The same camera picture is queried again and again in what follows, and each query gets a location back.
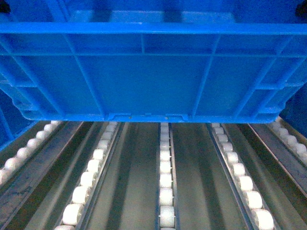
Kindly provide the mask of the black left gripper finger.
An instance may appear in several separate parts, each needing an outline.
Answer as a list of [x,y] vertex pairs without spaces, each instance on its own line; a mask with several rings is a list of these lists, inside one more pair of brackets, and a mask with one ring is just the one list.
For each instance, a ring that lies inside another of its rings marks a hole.
[[0,0],[0,13],[10,13],[10,5],[6,0]]

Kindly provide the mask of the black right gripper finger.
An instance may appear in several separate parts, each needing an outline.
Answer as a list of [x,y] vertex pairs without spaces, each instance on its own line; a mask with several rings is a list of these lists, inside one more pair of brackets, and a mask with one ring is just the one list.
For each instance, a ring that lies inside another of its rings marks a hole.
[[307,2],[303,1],[297,5],[295,9],[296,17],[306,17],[307,16]]

